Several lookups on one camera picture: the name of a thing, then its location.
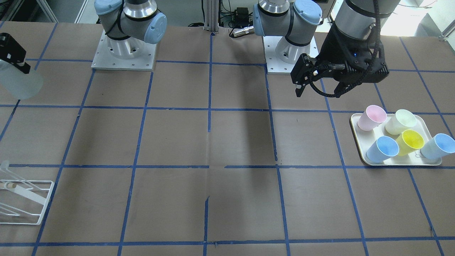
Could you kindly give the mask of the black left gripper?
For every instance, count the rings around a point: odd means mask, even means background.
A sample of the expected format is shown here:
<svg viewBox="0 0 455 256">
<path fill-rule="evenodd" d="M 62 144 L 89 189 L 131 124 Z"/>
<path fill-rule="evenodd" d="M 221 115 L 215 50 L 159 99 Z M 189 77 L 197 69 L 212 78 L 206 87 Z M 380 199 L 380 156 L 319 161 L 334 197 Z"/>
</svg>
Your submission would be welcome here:
<svg viewBox="0 0 455 256">
<path fill-rule="evenodd" d="M 338 81 L 335 97 L 340 98 L 356 82 L 356 40 L 343 34 L 337 26 L 331 26 L 325 37 L 320 53 L 311 57 L 302 53 L 291 71 L 291 80 L 296 85 L 296 97 L 300 98 L 304 86 L 321 78 L 333 78 Z"/>
</svg>

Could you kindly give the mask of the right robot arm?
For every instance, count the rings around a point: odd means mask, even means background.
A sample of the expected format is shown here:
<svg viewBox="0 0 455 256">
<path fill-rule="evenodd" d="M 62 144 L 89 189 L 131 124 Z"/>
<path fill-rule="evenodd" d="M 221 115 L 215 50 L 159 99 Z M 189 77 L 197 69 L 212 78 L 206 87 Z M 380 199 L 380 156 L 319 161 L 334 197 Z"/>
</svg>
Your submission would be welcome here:
<svg viewBox="0 0 455 256">
<path fill-rule="evenodd" d="M 167 27 L 155 0 L 94 0 L 101 21 L 91 68 L 96 71 L 153 72 L 158 43 Z M 1 33 L 1 78 L 27 77 L 26 51 L 12 32 Z"/>
</svg>

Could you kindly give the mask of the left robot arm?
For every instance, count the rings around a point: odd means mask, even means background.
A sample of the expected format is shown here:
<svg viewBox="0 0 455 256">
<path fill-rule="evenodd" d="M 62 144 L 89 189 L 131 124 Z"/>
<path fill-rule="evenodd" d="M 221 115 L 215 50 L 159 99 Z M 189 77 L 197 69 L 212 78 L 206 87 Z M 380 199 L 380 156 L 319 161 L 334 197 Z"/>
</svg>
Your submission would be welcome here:
<svg viewBox="0 0 455 256">
<path fill-rule="evenodd" d="M 332 22 L 320 53 L 310 46 L 323 17 L 312 0 L 260 0 L 252 21 L 258 36 L 280 36 L 277 54 L 293 64 L 291 81 L 301 97 L 307 85 L 324 97 L 339 98 L 362 83 L 378 83 L 390 73 L 380 39 L 382 25 L 398 0 L 345 0 Z"/>
</svg>

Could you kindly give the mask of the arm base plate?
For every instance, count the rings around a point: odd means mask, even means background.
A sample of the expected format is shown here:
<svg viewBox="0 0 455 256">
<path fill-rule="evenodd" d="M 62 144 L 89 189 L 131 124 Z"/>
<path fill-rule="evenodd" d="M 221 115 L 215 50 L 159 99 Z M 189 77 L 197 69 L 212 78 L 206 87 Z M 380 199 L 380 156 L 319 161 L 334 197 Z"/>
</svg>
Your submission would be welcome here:
<svg viewBox="0 0 455 256">
<path fill-rule="evenodd" d="M 153 71 L 156 44 L 139 39 L 113 40 L 102 31 L 91 68 L 112 71 Z"/>
<path fill-rule="evenodd" d="M 298 47 L 290 44 L 284 36 L 263 36 L 264 54 L 268 74 L 289 75 L 300 54 L 317 57 L 319 51 L 315 38 L 310 44 Z"/>
</svg>

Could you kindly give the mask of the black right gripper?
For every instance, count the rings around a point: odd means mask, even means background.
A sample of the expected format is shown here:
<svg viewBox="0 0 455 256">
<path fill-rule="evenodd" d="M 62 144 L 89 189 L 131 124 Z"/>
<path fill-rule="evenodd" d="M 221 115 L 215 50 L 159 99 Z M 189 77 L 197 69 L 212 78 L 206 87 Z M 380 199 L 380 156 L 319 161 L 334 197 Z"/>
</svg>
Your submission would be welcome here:
<svg viewBox="0 0 455 256">
<path fill-rule="evenodd" d="M 0 34 L 0 58 L 7 63 L 18 63 L 18 69 L 30 73 L 30 65 L 26 63 L 26 50 L 8 33 Z"/>
</svg>

